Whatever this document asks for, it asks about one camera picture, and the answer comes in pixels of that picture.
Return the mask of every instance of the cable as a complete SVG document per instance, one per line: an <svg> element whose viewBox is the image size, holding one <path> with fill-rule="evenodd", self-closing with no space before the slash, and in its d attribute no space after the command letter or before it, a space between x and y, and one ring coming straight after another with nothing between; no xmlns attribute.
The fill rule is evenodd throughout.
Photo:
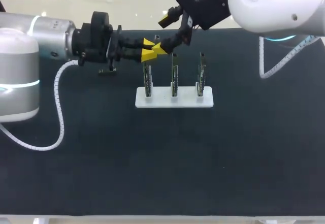
<svg viewBox="0 0 325 224"><path fill-rule="evenodd" d="M57 71L55 79L54 79L54 99L55 99L57 115L58 115L58 119L59 119L59 123L60 123L60 135L59 135L59 138L57 139L57 141L53 145L47 146L47 147L32 146L32 145L26 144L26 143L22 142L21 140L17 139L7 129L5 129L5 127L2 124L0 124L0 130L2 130L10 139L12 139L17 144L20 144L21 146L31 149L31 150L48 151L48 150L54 149L57 146L59 146L63 140L63 137L64 137L64 121L63 121L62 109L61 109L60 98L59 98L59 81L60 81L60 77L61 77L62 73L64 72L64 70L66 68L68 68L70 66L77 66L77 65L78 65L78 61L76 61L76 60L68 61L67 63L63 64L63 66L59 69L59 71Z"/></svg>
<svg viewBox="0 0 325 224"><path fill-rule="evenodd" d="M299 45L297 45L292 51L290 51L277 65L270 69L267 73L264 73L264 38L259 38L259 76L262 79L266 79L276 74L281 68L284 67L295 55L302 51L306 46L315 43L319 37L308 36Z"/></svg>

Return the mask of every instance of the white robotic arm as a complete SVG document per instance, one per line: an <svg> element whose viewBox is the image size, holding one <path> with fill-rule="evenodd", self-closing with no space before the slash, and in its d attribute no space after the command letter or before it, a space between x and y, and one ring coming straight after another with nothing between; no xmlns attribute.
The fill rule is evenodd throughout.
<svg viewBox="0 0 325 224"><path fill-rule="evenodd" d="M260 36L325 36L324 0L228 0L234 20Z"/></svg>

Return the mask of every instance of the white stand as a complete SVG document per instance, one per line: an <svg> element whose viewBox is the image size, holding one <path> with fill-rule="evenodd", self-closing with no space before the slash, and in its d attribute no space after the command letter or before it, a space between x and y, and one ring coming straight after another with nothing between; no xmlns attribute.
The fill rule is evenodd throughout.
<svg viewBox="0 0 325 224"><path fill-rule="evenodd" d="M198 96L197 85L178 87L177 97L172 97L172 87L153 87L151 97L146 97L144 87L138 87L136 95L137 108L211 108L213 94L211 87L205 87L203 96Z"/></svg>

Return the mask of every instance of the small component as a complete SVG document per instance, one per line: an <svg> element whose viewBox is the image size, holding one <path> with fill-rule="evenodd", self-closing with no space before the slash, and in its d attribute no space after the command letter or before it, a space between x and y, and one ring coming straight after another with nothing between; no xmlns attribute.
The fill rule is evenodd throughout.
<svg viewBox="0 0 325 224"><path fill-rule="evenodd" d="M99 76L113 76L116 75L116 67L114 67L114 61L110 60L109 68L108 69L100 69L98 71Z"/></svg>
<svg viewBox="0 0 325 224"><path fill-rule="evenodd" d="M143 66L143 74L144 74L144 88L146 90L146 97L151 97L152 91L152 73L151 66Z"/></svg>
<svg viewBox="0 0 325 224"><path fill-rule="evenodd" d="M200 65L199 65L199 74L198 74L198 96L203 96L204 86L205 86L205 70L206 70L206 59L205 54L200 53Z"/></svg>
<svg viewBox="0 0 325 224"><path fill-rule="evenodd" d="M178 61L177 54L172 54L172 97L177 96L178 90Z"/></svg>
<svg viewBox="0 0 325 224"><path fill-rule="evenodd" d="M183 8L181 6L172 7L168 10L168 13L158 23L162 28L168 27L173 22L177 22L179 17L183 14Z"/></svg>

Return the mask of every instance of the black mat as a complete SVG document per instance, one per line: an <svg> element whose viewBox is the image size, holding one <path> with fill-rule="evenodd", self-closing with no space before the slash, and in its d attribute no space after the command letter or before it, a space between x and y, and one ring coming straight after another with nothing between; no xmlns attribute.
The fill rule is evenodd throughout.
<svg viewBox="0 0 325 224"><path fill-rule="evenodd" d="M129 31L133 37L172 31ZM197 31L177 50L180 85L194 85L205 52L212 109L137 109L142 66L117 77L101 66L69 68L61 81L63 143L24 149L0 134L0 214L325 215L325 58L321 41L278 74L258 75L258 37L240 29ZM266 71L288 49L267 44ZM153 64L170 83L168 57ZM36 146L58 137L53 80L61 63L41 62L37 117L6 124Z"/></svg>

